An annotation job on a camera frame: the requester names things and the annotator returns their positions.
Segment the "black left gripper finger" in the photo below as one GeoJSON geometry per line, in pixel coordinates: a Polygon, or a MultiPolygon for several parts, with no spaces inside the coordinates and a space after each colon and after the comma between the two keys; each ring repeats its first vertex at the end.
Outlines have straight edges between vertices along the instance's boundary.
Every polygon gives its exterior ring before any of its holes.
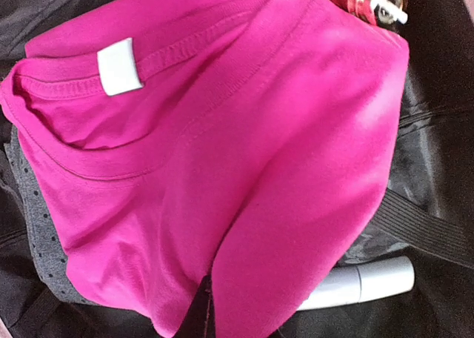
{"type": "Polygon", "coordinates": [[[177,338],[214,338],[215,311],[212,294],[212,280],[206,275],[181,323],[177,338]]]}

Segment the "dark grey dotted garment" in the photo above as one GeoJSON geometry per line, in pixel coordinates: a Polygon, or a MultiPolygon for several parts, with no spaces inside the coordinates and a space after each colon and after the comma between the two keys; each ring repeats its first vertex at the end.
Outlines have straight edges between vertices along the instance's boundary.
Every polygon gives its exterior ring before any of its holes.
{"type": "Polygon", "coordinates": [[[10,141],[4,149],[19,189],[30,252],[39,279],[62,302],[94,305],[67,278],[67,256],[15,127],[11,129],[10,141]]]}

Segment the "magenta red cloth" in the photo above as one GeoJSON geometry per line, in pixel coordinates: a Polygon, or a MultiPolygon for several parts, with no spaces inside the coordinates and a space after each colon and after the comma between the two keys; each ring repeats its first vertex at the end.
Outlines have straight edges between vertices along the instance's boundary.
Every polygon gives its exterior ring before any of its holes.
{"type": "Polygon", "coordinates": [[[116,0],[27,44],[1,108],[86,299],[268,337],[384,196],[407,42],[329,0],[116,0]]]}

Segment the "beige hard-shell suitcase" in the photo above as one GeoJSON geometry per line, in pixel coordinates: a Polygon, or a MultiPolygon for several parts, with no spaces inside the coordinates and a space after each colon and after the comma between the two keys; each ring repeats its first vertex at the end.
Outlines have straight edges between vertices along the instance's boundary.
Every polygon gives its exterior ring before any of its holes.
{"type": "MultiPolygon", "coordinates": [[[[1,74],[33,37],[113,0],[1,0],[1,74]]],[[[473,20],[467,0],[408,0],[410,43],[390,187],[473,240],[473,20]]],[[[1,121],[1,332],[14,337],[154,337],[132,311],[58,300],[34,265],[25,201],[41,202],[33,173],[6,119],[1,121]]],[[[473,270],[373,226],[344,264],[407,255],[410,292],[372,302],[296,313],[280,337],[471,337],[473,270]]]]}

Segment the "small perfume bottle silver cap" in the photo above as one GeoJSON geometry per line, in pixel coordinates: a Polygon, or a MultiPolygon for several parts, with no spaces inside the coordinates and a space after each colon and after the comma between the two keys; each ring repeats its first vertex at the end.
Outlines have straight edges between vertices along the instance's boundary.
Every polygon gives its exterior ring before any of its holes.
{"type": "Polygon", "coordinates": [[[406,24],[406,0],[330,0],[341,9],[372,25],[406,24]]]}

